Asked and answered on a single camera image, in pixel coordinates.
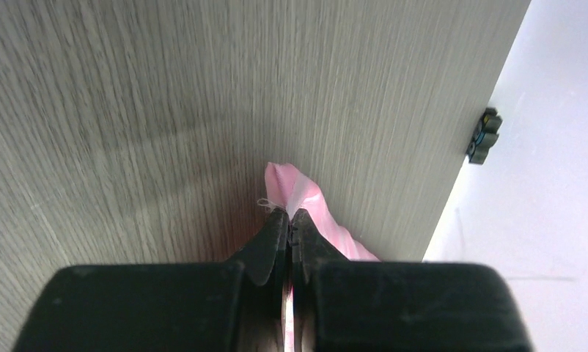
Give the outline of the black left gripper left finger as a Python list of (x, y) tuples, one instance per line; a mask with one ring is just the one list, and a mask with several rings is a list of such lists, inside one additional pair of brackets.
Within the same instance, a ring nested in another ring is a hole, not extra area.
[(14, 351), (282, 351), (288, 215), (221, 262), (74, 265), (32, 306)]

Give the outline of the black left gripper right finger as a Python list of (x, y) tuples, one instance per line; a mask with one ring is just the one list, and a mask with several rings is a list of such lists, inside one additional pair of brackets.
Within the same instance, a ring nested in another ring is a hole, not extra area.
[(486, 265), (349, 260), (306, 210), (291, 222), (296, 351), (531, 351)]

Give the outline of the pink floral pillowcase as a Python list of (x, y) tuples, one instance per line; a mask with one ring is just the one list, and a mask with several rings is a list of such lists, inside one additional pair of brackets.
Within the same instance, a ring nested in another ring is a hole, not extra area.
[[(313, 220), (318, 232), (349, 260), (379, 261), (379, 259), (350, 232), (338, 224), (328, 209), (327, 201), (316, 182), (292, 164), (270, 162), (265, 169), (267, 197), (259, 201), (271, 210), (281, 208), (290, 219), (304, 209)], [(313, 337), (314, 319), (302, 323), (295, 321), (294, 292), (290, 282), (282, 290), (280, 322), (284, 351), (316, 351)]]

